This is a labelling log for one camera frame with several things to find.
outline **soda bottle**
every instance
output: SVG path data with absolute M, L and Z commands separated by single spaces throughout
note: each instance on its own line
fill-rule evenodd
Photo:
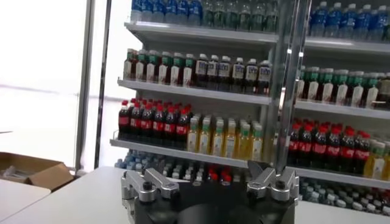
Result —
M 313 144 L 311 142 L 311 131 L 312 126 L 306 125 L 305 131 L 303 132 L 300 142 L 298 144 L 298 160 L 297 164 L 300 166 L 310 166 L 310 154 L 311 154 L 311 148 L 313 147 Z
M 230 65 L 230 58 L 228 56 L 222 56 L 222 61 L 219 63 L 218 79 L 218 90 L 230 91 L 232 66 Z
M 190 117 L 188 116 L 188 111 L 182 109 L 179 120 L 177 121 L 176 126 L 176 147 L 180 150 L 186 149 L 187 143 L 187 134 L 190 124 Z
M 256 65 L 256 59 L 251 58 L 246 66 L 246 74 L 243 80 L 245 93 L 254 93 L 256 88 L 257 75 L 258 67 Z
M 159 104 L 157 106 L 157 111 L 154 114 L 154 120 L 153 120 L 153 141 L 158 145 L 163 144 L 164 125 L 165 125 L 164 108 L 161 104 Z
M 170 147 L 174 146 L 176 140 L 176 120 L 175 108 L 172 106 L 168 107 L 168 114 L 164 124 L 164 142 L 165 145 Z
M 325 127 L 320 127 L 319 133 L 316 136 L 316 142 L 313 147 L 313 157 L 311 160 L 311 165 L 314 168 L 324 168 L 325 153 L 327 149 L 326 131 L 327 129 Z
M 233 65 L 233 74 L 232 74 L 232 91 L 234 93 L 243 92 L 243 78 L 244 78 L 244 61 L 243 58 L 237 58 L 236 63 Z
M 183 84 L 183 55 L 174 53 L 173 66 L 171 68 L 171 86 L 181 86 Z
M 207 65 L 207 88 L 210 90 L 217 90 L 218 88 L 218 60 L 219 58 L 217 55 L 212 55 L 211 60 Z
M 196 80 L 196 86 L 201 88 L 207 87 L 207 64 L 208 64 L 208 58 L 205 54 L 200 54 L 198 61 L 196 62 L 196 68 L 195 68 L 195 76 L 197 78 Z
M 196 81 L 195 77 L 195 60 L 193 54 L 186 54 L 185 68 L 183 72 L 183 86 L 194 86 Z

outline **shelf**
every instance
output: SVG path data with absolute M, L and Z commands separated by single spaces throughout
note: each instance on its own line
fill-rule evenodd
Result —
M 191 159 L 195 161 L 202 161 L 205 163 L 247 168 L 246 161 L 240 159 L 230 159 L 225 157 L 204 155 L 201 153 L 193 153 L 193 152 L 187 152 L 187 151 L 181 151 L 175 149 L 168 149 L 165 147 L 147 145 L 147 144 L 130 142 L 130 141 L 122 141 L 117 139 L 111 139 L 110 144 L 112 146 L 123 147 L 123 148 L 138 150 L 142 152 L 156 153 L 160 155 L 173 156 L 173 157 L 183 158 L 183 159 Z
M 307 102 L 297 100 L 295 104 L 296 109 L 320 111 L 326 113 L 346 114 L 349 116 L 371 117 L 378 119 L 390 119 L 390 111 L 372 110 L 358 107 L 346 107 L 333 104 Z
M 320 180 L 334 181 L 346 184 L 355 184 L 367 187 L 377 187 L 381 189 L 390 189 L 390 181 L 382 181 L 369 179 L 364 177 L 356 177 L 351 175 L 345 175 L 340 173 L 324 172 L 319 170 L 310 170 L 297 167 L 287 167 L 287 169 L 294 169 L 298 176 L 308 177 Z
M 161 85 L 147 82 L 137 82 L 131 80 L 118 80 L 118 85 L 135 90 L 147 90 L 160 93 L 180 94 L 193 97 L 203 97 L 209 99 L 226 100 L 232 102 L 253 103 L 259 105 L 269 105 L 271 99 L 269 97 L 227 93 L 219 91 L 211 91 L 205 89 L 186 88 L 179 86 Z

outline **water bottle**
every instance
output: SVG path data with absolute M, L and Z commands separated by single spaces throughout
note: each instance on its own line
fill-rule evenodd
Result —
M 142 0 L 142 16 L 141 20 L 145 22 L 152 21 L 153 3 L 151 0 Z
M 351 39 L 356 20 L 356 4 L 349 4 L 346 12 L 341 17 L 339 37 Z
M 313 21 L 311 25 L 311 36 L 322 37 L 324 35 L 327 14 L 327 2 L 321 2 L 318 10 L 313 16 Z
M 192 0 L 189 11 L 190 14 L 188 15 L 188 25 L 200 26 L 200 21 L 202 19 L 203 12 L 200 0 Z
M 166 23 L 177 23 L 177 1 L 168 0 L 166 5 L 166 14 L 165 14 Z
M 365 40 L 367 38 L 368 27 L 371 20 L 371 5 L 364 5 L 359 11 L 353 30 L 353 39 Z
M 325 37 L 337 37 L 341 16 L 341 3 L 336 2 L 330 10 L 325 23 Z
M 388 12 L 385 5 L 379 6 L 378 13 L 372 14 L 369 26 L 368 39 L 372 41 L 381 41 L 385 26 L 388 23 Z
M 163 23 L 165 13 L 166 13 L 166 7 L 163 0 L 155 0 L 153 4 L 152 21 L 155 23 Z
M 187 25 L 188 19 L 188 2 L 187 0 L 179 0 L 177 3 L 177 23 Z
M 223 0 L 216 0 L 214 11 L 214 27 L 224 28 L 226 22 L 226 8 Z

